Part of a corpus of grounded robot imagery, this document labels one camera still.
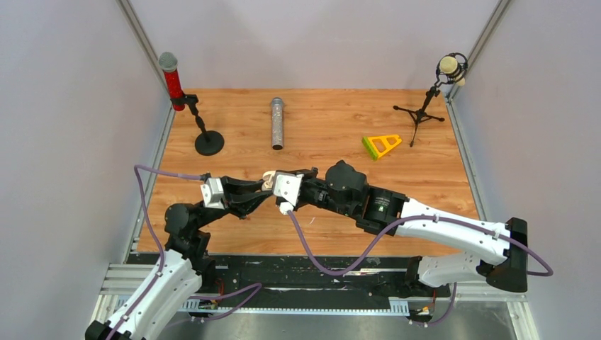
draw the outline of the wooden table surface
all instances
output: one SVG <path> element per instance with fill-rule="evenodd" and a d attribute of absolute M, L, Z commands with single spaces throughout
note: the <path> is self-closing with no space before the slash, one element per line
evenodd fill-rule
<path fill-rule="evenodd" d="M 409 147 L 413 124 L 394 105 L 419 108 L 425 90 L 188 90 L 197 94 L 198 109 L 209 130 L 221 132 L 225 147 L 204 157 L 194 150 L 199 133 L 186 109 L 178 112 L 160 169 L 185 174 L 260 179 L 268 170 L 310 169 L 323 178 L 340 159 L 367 175 L 371 185 L 398 191 L 433 207 L 477 217 L 461 156 L 449 119 L 420 126 Z M 284 148 L 271 149 L 271 109 L 279 96 L 284 108 Z M 428 113 L 448 118 L 440 96 Z M 398 134 L 403 143 L 378 161 L 361 144 L 363 136 Z M 160 176 L 150 201 L 150 220 L 164 244 L 164 212 L 173 203 L 201 200 L 200 182 Z M 311 206 L 296 213 L 311 249 L 319 255 L 358 255 L 373 239 L 354 221 Z M 204 227 L 211 233 L 209 252 L 232 254 L 304 254 L 288 216 L 270 198 L 246 220 L 226 216 Z M 138 251 L 156 251 L 146 228 Z M 423 239 L 384 237 L 373 249 L 377 256 L 441 256 L 455 249 Z"/>

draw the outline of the gray wall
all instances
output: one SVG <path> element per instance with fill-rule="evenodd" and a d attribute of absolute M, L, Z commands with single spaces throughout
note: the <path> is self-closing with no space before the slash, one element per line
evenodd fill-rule
<path fill-rule="evenodd" d="M 529 280 L 542 339 L 600 336 L 600 11 L 515 0 L 456 101 L 489 218 L 527 219 L 556 271 Z"/>
<path fill-rule="evenodd" d="M 115 1 L 0 2 L 0 334 L 81 339 L 167 98 Z"/>
<path fill-rule="evenodd" d="M 497 0 L 132 0 L 186 88 L 425 89 Z"/>

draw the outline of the metal floor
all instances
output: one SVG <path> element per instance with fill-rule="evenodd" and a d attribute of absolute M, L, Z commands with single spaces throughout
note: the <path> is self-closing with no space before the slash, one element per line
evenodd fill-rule
<path fill-rule="evenodd" d="M 437 303 L 438 315 L 447 302 Z M 189 319 L 177 313 L 173 322 Z M 513 340 L 516 337 L 506 302 L 458 302 L 442 324 L 423 329 L 409 325 L 404 317 L 320 316 L 283 314 L 233 314 L 214 322 L 184 322 L 166 327 L 159 340 L 232 339 L 232 340 L 330 340 L 330 339 L 490 339 Z"/>

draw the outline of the yellow-green triangular object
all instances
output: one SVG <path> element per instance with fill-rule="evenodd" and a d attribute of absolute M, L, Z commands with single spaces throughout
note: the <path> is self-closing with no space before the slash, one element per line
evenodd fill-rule
<path fill-rule="evenodd" d="M 394 140 L 394 142 L 392 144 L 389 143 L 389 139 Z M 382 143 L 382 145 L 384 146 L 383 151 L 378 150 L 378 147 L 373 143 L 374 140 L 379 140 Z M 367 152 L 369 152 L 371 158 L 374 161 L 377 161 L 378 159 L 382 158 L 383 155 L 389 153 L 392 149 L 397 147 L 402 142 L 402 140 L 399 135 L 384 135 L 374 137 L 363 137 L 362 142 L 363 146 L 365 146 L 365 148 L 367 149 Z"/>

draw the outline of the cable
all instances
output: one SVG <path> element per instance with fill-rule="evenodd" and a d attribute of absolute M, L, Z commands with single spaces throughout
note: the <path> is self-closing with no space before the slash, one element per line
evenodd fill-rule
<path fill-rule="evenodd" d="M 201 318 L 201 322 L 215 321 L 215 320 L 223 319 L 224 317 L 227 317 L 227 316 L 231 315 L 233 312 L 239 310 L 243 305 L 245 305 L 246 302 L 248 302 L 250 299 L 252 299 L 252 297 L 255 296 L 259 292 L 259 290 L 261 290 L 262 287 L 263 287 L 263 285 L 261 283 L 257 282 L 257 283 L 253 283 L 251 285 L 247 285 L 246 287 L 244 287 L 242 289 L 236 290 L 233 293 L 229 293 L 229 294 L 225 294 L 225 295 L 220 296 L 219 298 L 221 300 L 223 300 L 223 299 L 231 298 L 232 296 L 236 296 L 236 295 L 242 294 L 245 291 L 254 288 L 254 290 L 252 291 L 252 293 L 250 293 L 250 295 L 248 295 L 241 303 L 239 303 L 238 305 L 236 305 L 236 307 L 228 310 L 225 313 L 216 315 L 214 317 L 202 317 Z M 213 299 L 215 299 L 214 296 L 191 296 L 190 298 L 194 299 L 194 300 L 213 300 Z M 171 324 L 168 324 L 165 328 L 170 328 L 170 327 L 173 327 L 173 326 L 175 326 L 177 324 L 183 324 L 184 322 L 191 322 L 191 321 L 194 321 L 194 319 L 179 320 L 179 321 L 173 322 Z"/>
<path fill-rule="evenodd" d="M 298 234 L 298 237 L 300 238 L 300 242 L 303 244 L 303 248 L 305 249 L 307 256 L 309 256 L 309 259 L 311 260 L 311 262 L 313 262 L 313 264 L 320 271 L 322 271 L 323 273 L 326 273 L 328 275 L 331 275 L 331 276 L 342 276 L 342 275 L 352 271 L 353 269 L 355 269 L 367 257 L 367 255 L 373 249 L 373 247 L 378 243 L 378 241 L 380 241 L 380 239 L 384 235 L 386 235 L 386 233 L 388 231 L 390 231 L 394 227 L 401 225 L 405 222 L 415 221 L 415 220 L 433 220 L 433 221 L 435 221 L 438 219 L 438 221 L 453 223 L 455 225 L 461 225 L 464 227 L 471 228 L 473 230 L 477 230 L 479 232 L 483 232 L 483 233 L 491 235 L 491 236 L 495 235 L 495 232 L 493 232 L 493 231 L 479 227 L 478 225 L 472 225 L 471 223 L 468 223 L 468 222 L 456 220 L 454 218 L 426 216 L 426 215 L 407 216 L 407 217 L 400 218 L 399 220 L 396 220 L 396 221 L 390 223 L 389 225 L 387 225 L 386 227 L 384 227 L 384 229 L 382 229 L 382 231 L 373 239 L 373 241 L 371 241 L 371 243 L 367 246 L 367 248 L 365 248 L 365 251 L 363 252 L 363 254 L 361 254 L 361 256 L 359 256 L 359 258 L 357 258 L 357 260 L 355 260 L 355 262 L 353 262 L 350 266 L 348 266 L 347 268 L 342 269 L 340 271 L 333 271 L 331 269 L 328 269 L 328 268 L 325 268 L 324 266 L 322 266 L 321 263 L 319 263 L 318 260 L 315 258 L 315 256 L 313 255 L 313 252 L 309 248 L 309 244 L 307 244 L 307 240 L 305 239 L 305 236 L 303 235 L 303 230 L 301 229 L 301 225 L 298 223 L 298 220 L 296 219 L 296 216 L 294 216 L 294 213 L 292 212 L 292 210 L 288 211 L 288 216 L 290 216 L 290 219 L 292 220 L 292 223 L 294 224 L 294 227 L 296 228 L 296 233 Z M 522 243 L 520 243 L 510 237 L 506 237 L 505 235 L 499 235 L 499 238 L 504 241 L 507 241 L 511 244 L 514 244 L 515 246 L 524 250 L 530 256 L 532 256 L 535 260 L 537 260 L 547 270 L 546 273 L 545 272 L 537 272 L 537 271 L 528 271 L 527 272 L 528 275 L 533 275 L 533 276 L 551 276 L 551 275 L 553 275 L 553 269 L 550 267 L 550 265 L 548 265 L 547 262 L 545 262 L 545 260 L 543 260 L 538 254 L 534 253 L 530 248 L 528 248 L 527 246 L 523 245 Z"/>
<path fill-rule="evenodd" d="M 161 245 L 159 238 L 155 234 L 155 231 L 153 230 L 152 225 L 150 224 L 150 218 L 148 217 L 148 207 L 146 204 L 146 197 L 144 195 L 144 184 L 142 183 L 142 177 L 140 176 L 140 170 L 145 170 L 145 171 L 151 172 L 153 174 L 157 174 L 157 175 L 163 175 L 163 176 L 168 176 L 168 177 L 177 177 L 179 179 L 189 179 L 189 180 L 193 180 L 193 181 L 200 181 L 203 179 L 203 176 L 202 175 L 186 175 L 186 174 L 178 174 L 175 172 L 162 171 L 162 170 L 154 169 L 149 166 L 145 166 L 145 165 L 141 165 L 141 164 L 136 164 L 133 167 L 133 171 L 135 172 L 135 178 L 137 179 L 137 187 L 140 190 L 140 198 L 142 199 L 142 211 L 144 212 L 144 221 L 146 222 L 146 226 L 148 227 L 150 236 L 152 236 L 152 239 L 155 241 L 155 244 L 157 245 L 157 248 L 159 249 L 159 268 L 164 268 L 165 251 L 163 250 L 163 246 Z M 121 327 L 121 325 L 125 322 L 125 319 L 123 319 L 123 318 L 129 317 L 131 312 L 140 304 L 140 302 L 146 296 L 146 294 L 148 294 L 148 292 L 150 292 L 152 287 L 157 282 L 158 278 L 159 278 L 158 275 L 155 275 L 152 278 L 152 280 L 146 286 L 146 288 L 142 291 L 142 293 L 140 293 L 140 295 L 137 297 L 137 299 L 135 299 L 135 301 L 131 304 L 131 306 L 119 318 L 119 321 L 117 321 L 117 323 L 115 324 L 113 329 L 108 333 L 106 340 L 111 340 L 111 338 L 113 337 L 113 335 L 115 335 L 115 333 L 117 332 L 119 327 Z M 261 288 L 261 286 L 260 286 L 261 283 L 258 283 L 258 285 L 259 285 L 259 287 L 257 288 L 257 291 Z M 238 293 L 238 294 L 242 293 L 242 292 L 246 291 L 247 288 L 250 289 L 249 287 L 252 287 L 252 286 L 253 285 L 250 285 L 250 286 L 243 288 L 241 290 L 238 290 L 237 292 L 234 292 L 234 293 Z M 253 292 L 242 304 L 240 304 L 236 308 L 232 309 L 232 312 L 235 311 L 237 308 L 240 308 L 241 305 L 243 305 L 244 303 L 246 303 L 246 301 L 248 301 L 254 294 L 256 294 L 257 291 Z"/>
<path fill-rule="evenodd" d="M 432 321 L 432 322 L 410 321 L 409 323 L 410 324 L 416 324 L 418 326 L 423 326 L 423 327 L 436 326 L 437 324 L 442 323 L 451 314 L 451 311 L 453 310 L 453 307 L 454 307 L 454 304 L 455 304 L 455 297 L 456 296 L 457 296 L 457 282 L 455 282 L 455 284 L 453 285 L 453 291 L 451 292 L 451 301 L 449 303 L 449 308 L 447 308 L 444 311 L 444 314 L 441 317 L 439 317 L 437 320 Z"/>

